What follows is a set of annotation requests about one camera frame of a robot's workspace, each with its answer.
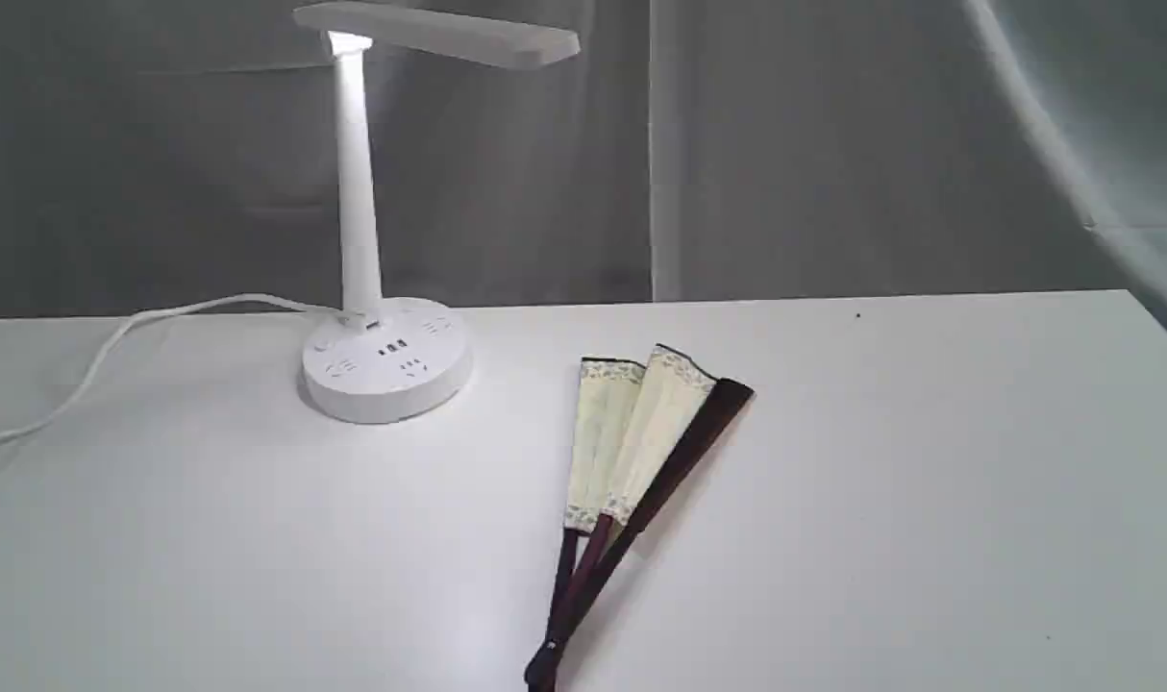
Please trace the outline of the cream paper folding fan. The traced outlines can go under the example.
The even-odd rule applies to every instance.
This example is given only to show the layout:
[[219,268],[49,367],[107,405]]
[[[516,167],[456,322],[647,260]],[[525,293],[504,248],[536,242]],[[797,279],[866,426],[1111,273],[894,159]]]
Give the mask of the cream paper folding fan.
[[584,358],[547,630],[530,691],[553,691],[572,636],[619,566],[755,391],[670,345],[647,359]]

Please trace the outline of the white desk lamp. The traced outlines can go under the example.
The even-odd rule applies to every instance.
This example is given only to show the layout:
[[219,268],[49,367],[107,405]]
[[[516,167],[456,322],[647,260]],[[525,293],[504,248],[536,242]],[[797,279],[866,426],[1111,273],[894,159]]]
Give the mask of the white desk lamp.
[[506,70],[578,56],[575,32],[411,6],[324,1],[296,8],[296,25],[330,48],[335,97],[342,308],[302,352],[310,401],[334,419],[399,422],[455,397],[473,369],[463,321],[442,303],[386,298],[380,268],[365,53],[373,43]]

